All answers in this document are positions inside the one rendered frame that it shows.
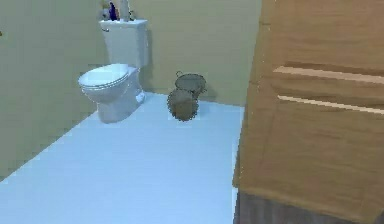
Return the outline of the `beige tall bottle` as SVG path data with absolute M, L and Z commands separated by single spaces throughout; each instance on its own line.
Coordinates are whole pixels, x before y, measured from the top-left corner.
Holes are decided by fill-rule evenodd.
M 130 9 L 129 9 L 129 1 L 128 0 L 120 0 L 119 5 L 120 11 L 120 19 L 123 21 L 130 20 Z

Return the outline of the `brown wooden door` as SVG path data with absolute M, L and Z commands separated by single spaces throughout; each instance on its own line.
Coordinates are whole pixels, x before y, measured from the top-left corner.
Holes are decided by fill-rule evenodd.
M 261 0 L 233 184 L 384 224 L 384 0 Z

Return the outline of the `white toilet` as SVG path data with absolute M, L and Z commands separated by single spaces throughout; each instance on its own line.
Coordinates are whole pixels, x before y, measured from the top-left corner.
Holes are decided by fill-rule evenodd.
M 141 69 L 149 64 L 146 19 L 99 22 L 108 63 L 78 78 L 81 91 L 96 104 L 101 122 L 115 123 L 129 117 L 145 100 Z

